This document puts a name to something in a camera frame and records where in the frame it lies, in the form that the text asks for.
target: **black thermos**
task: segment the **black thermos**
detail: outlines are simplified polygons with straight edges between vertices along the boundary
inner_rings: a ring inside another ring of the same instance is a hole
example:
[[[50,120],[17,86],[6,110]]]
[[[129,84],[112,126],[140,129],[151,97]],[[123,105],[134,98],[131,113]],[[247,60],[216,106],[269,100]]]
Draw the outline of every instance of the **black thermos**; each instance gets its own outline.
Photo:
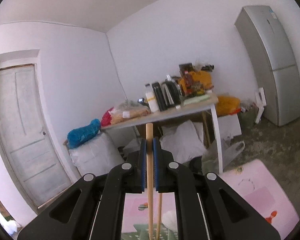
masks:
[[[157,99],[159,110],[161,112],[167,110],[168,108],[164,101],[163,93],[162,93],[159,82],[152,83],[152,88],[153,88],[153,93],[155,95],[155,99]]]

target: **orange plastic bag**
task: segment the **orange plastic bag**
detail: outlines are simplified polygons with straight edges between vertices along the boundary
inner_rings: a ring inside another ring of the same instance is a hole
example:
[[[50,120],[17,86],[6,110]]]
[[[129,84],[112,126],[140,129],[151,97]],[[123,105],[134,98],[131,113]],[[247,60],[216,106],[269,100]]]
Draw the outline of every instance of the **orange plastic bag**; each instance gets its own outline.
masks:
[[[217,116],[236,114],[240,109],[240,99],[230,96],[218,96],[219,102],[216,104]]]

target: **concrete floor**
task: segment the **concrete floor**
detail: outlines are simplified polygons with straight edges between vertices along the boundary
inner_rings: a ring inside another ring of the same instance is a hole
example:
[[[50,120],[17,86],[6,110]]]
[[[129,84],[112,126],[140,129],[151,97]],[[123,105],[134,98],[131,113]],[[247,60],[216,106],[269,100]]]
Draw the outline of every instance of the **concrete floor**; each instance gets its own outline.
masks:
[[[265,118],[235,141],[245,150],[225,170],[260,159],[275,177],[300,216],[300,118],[277,127]]]

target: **white sack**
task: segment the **white sack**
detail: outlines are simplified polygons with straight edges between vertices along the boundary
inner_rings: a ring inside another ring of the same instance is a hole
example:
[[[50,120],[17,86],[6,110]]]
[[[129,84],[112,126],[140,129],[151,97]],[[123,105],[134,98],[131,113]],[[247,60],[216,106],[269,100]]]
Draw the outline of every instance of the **white sack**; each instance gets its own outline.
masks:
[[[194,128],[197,132],[199,140],[204,144],[204,131],[203,131],[203,123],[202,122],[194,122]],[[171,135],[176,133],[178,126],[177,125],[167,125],[162,126],[163,136]]]
[[[69,150],[69,153],[82,176],[87,173],[95,176],[106,174],[124,162],[111,137],[106,133],[99,133],[78,148]]]
[[[161,148],[171,152],[174,161],[179,163],[188,162],[207,152],[190,120],[179,125],[175,133],[163,136],[160,141]]]

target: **food package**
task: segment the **food package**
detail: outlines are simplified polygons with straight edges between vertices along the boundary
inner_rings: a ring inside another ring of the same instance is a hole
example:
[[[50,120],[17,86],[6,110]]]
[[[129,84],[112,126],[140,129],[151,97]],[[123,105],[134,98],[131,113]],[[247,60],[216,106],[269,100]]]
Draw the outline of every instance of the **food package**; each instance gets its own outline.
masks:
[[[240,108],[240,99],[230,96],[218,96],[219,102],[216,104],[217,116],[236,114]]]
[[[205,90],[213,88],[212,79],[210,73],[206,71],[191,71],[189,74],[192,76],[194,82],[200,82]],[[184,78],[178,80],[178,84],[182,86],[183,91],[186,91],[186,85]]]
[[[123,122],[139,116],[150,114],[151,111],[147,106],[143,106],[137,102],[126,100],[111,111],[111,124]]]

